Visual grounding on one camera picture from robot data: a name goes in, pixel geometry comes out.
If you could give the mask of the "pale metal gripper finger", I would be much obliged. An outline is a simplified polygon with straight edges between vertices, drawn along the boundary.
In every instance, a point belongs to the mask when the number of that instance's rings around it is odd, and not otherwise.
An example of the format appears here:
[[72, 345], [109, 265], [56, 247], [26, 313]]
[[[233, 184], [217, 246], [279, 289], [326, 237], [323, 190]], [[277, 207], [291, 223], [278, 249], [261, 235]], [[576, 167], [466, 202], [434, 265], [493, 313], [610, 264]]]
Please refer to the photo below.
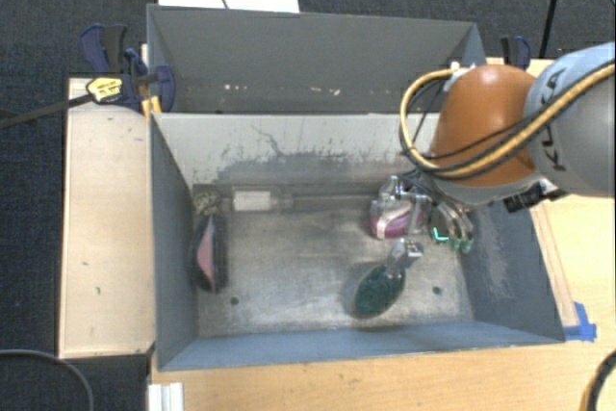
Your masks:
[[399, 177], [392, 176], [388, 187], [383, 206], [383, 234], [422, 233], [429, 217], [429, 198]]
[[424, 256], [420, 242], [399, 238], [394, 242], [385, 262], [385, 273], [390, 279], [400, 279], [405, 272]]

